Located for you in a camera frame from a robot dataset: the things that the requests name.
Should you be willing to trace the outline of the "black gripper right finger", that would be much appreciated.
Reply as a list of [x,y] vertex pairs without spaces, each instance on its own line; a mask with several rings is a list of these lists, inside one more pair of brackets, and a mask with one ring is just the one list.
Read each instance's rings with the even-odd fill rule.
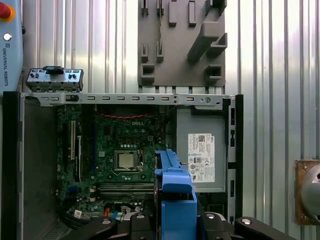
[[239,217],[231,224],[218,213],[205,212],[199,216],[199,239],[289,240],[290,236],[252,217]]

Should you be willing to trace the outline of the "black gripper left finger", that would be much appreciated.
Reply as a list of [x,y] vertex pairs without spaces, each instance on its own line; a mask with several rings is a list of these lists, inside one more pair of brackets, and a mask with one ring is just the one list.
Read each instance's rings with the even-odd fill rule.
[[155,238],[150,216],[141,212],[132,214],[128,220],[122,222],[109,216],[98,217],[63,237],[64,240],[154,240]]

